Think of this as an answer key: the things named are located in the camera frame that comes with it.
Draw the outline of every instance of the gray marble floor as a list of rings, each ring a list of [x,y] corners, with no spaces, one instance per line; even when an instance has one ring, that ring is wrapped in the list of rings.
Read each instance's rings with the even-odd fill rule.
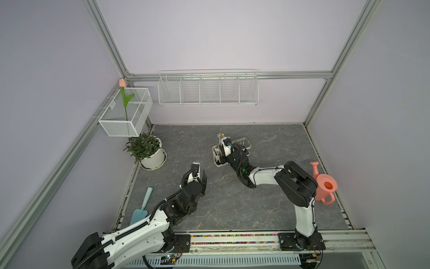
[[[200,162],[206,171],[206,195],[200,198],[197,210],[174,227],[175,231],[194,230],[293,230],[293,204],[276,185],[245,187],[229,166],[216,167],[211,146],[217,133],[232,140],[247,137],[252,144],[249,162],[254,166],[273,167],[295,161],[312,175],[311,161],[315,152],[301,125],[206,125],[155,126],[167,152],[164,166],[155,171],[142,170],[137,176],[128,202],[122,228],[131,220],[134,209],[140,208],[147,187],[153,194],[146,209],[151,212],[162,199],[178,190],[182,175],[192,162]],[[318,228],[347,229],[337,202],[324,205],[315,202],[315,221]]]

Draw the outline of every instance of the watering can handle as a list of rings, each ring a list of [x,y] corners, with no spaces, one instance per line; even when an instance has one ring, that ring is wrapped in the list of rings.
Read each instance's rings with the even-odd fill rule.
[[[145,206],[149,201],[149,197],[151,197],[152,190],[153,190],[152,187],[148,187],[148,189],[146,190],[145,198],[143,199],[143,203],[142,203],[142,209],[145,209]]]
[[[330,192],[330,201],[326,201],[325,199],[322,199],[321,201],[323,202],[323,204],[329,205],[332,204],[335,201],[335,195],[333,194],[333,192]]]

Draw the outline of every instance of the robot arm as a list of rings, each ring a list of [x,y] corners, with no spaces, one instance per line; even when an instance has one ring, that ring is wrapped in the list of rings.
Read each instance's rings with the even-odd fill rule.
[[[285,165],[260,168],[249,164],[246,149],[232,143],[230,138],[219,140],[220,162],[228,162],[236,171],[238,179],[247,187],[255,188],[260,184],[279,185],[287,198],[294,204],[296,229],[294,238],[281,244],[283,250],[307,250],[314,244],[323,249],[321,236],[314,221],[313,204],[318,184],[293,161]]]
[[[71,261],[73,269],[121,268],[146,254],[172,251],[172,226],[196,210],[206,182],[205,171],[200,175],[200,164],[193,163],[182,177],[181,189],[162,200],[150,216],[101,238],[97,233],[88,236]]]

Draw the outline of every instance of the white wire basket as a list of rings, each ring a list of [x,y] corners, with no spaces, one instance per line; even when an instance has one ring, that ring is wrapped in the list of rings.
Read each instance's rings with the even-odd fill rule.
[[[135,95],[127,105],[128,121],[120,90],[105,109],[98,122],[108,136],[138,137],[145,124],[152,98],[147,88],[124,88],[127,96]]]
[[[158,96],[162,106],[258,104],[256,71],[160,76]]]

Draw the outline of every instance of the pink watering can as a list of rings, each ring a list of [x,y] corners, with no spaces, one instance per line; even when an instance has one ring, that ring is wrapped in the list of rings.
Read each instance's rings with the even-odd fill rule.
[[[318,183],[318,188],[316,189],[315,200],[322,201],[324,204],[332,204],[335,201],[335,192],[338,189],[338,184],[329,175],[319,174],[318,165],[319,162],[314,161],[310,163],[313,166],[313,178],[316,179]]]

